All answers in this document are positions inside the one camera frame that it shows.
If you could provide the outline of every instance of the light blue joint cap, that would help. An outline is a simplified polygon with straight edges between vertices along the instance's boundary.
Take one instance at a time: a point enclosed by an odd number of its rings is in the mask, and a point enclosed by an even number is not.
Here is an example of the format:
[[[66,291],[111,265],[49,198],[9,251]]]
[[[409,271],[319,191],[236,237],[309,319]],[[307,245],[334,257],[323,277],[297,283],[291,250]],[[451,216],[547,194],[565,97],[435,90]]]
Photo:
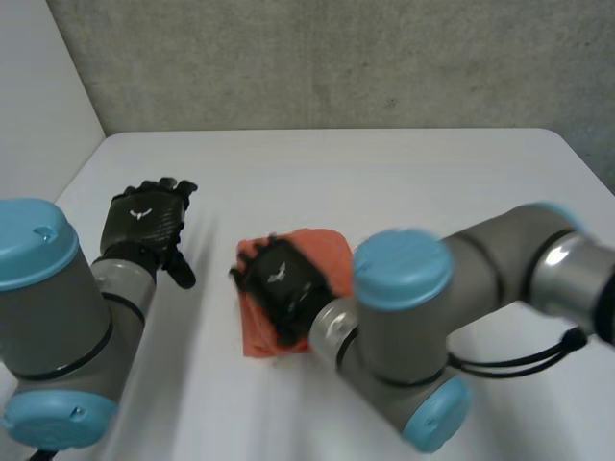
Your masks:
[[[437,296],[453,271],[449,248],[430,233],[384,230],[355,251],[355,296],[373,309],[410,309]]]
[[[32,391],[14,395],[3,424],[17,442],[35,449],[82,449],[107,432],[117,403],[79,391]]]
[[[583,225],[581,220],[578,219],[575,213],[573,213],[570,209],[568,209],[564,205],[555,204],[553,202],[537,202],[532,205],[545,208],[545,209],[548,209],[549,211],[552,211],[553,213],[559,214],[562,218],[567,219],[568,222],[572,224],[577,231],[585,230],[585,226]]]
[[[471,403],[470,389],[459,376],[455,376],[419,406],[402,435],[419,451],[434,453],[459,430]]]
[[[0,292],[54,276],[78,250],[77,232],[54,204],[0,200]]]

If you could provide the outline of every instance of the white table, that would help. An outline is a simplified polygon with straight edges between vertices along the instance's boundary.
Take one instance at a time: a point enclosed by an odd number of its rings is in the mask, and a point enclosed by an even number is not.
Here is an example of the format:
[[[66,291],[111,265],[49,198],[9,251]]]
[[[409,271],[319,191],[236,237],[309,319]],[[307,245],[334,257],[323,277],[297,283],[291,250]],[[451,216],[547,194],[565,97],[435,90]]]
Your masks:
[[[107,139],[58,200],[98,255],[111,197],[162,176],[199,184],[182,250],[199,283],[160,277],[110,435],[59,460],[591,460],[615,452],[615,353],[593,342],[545,373],[468,378],[462,429],[422,455],[317,358],[245,358],[227,271],[243,238],[301,227],[352,246],[390,227],[442,236],[538,200],[572,209],[615,245],[615,200],[543,130],[125,133]],[[510,306],[456,332],[465,357],[503,359],[554,344],[568,325]]]

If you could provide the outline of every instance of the white logo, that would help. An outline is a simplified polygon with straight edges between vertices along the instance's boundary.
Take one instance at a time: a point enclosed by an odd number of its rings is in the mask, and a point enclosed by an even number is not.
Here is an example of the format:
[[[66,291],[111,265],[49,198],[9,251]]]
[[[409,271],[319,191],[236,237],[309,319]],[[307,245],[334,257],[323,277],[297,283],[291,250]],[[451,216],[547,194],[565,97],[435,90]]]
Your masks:
[[[286,263],[283,262],[282,266],[280,266],[280,272],[278,274],[274,274],[273,276],[269,276],[269,280],[267,283],[273,283],[274,281],[282,281],[284,280],[284,276],[286,275]]]
[[[134,211],[131,210],[131,216],[133,216],[134,218],[136,218],[137,221],[140,221],[141,218],[147,216],[148,214],[150,214],[152,212],[152,209],[148,209],[147,211],[143,211],[142,213],[135,213]]]

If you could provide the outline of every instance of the orange cloth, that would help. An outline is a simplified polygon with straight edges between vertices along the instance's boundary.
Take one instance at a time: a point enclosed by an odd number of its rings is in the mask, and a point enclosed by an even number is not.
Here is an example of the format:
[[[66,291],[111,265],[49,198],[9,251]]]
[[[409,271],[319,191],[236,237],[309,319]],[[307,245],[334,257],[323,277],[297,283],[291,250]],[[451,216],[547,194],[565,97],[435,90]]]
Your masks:
[[[291,242],[328,278],[335,295],[352,295],[353,252],[341,233],[329,229],[301,229],[278,237]],[[254,257],[256,243],[267,245],[267,238],[242,240],[237,245],[237,252]],[[237,268],[240,271],[244,266],[245,264],[237,259]],[[278,335],[274,326],[262,308],[246,293],[239,293],[239,308],[245,356],[271,357],[309,351],[307,339],[302,339],[290,349],[278,346]]]

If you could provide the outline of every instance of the white wall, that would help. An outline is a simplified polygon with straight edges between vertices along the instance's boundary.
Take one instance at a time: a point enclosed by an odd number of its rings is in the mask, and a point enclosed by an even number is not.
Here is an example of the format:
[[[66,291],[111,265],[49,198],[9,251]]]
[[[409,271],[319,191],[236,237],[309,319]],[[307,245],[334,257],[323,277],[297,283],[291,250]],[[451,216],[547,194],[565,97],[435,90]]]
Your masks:
[[[43,0],[0,0],[0,198],[56,200],[104,139]]]

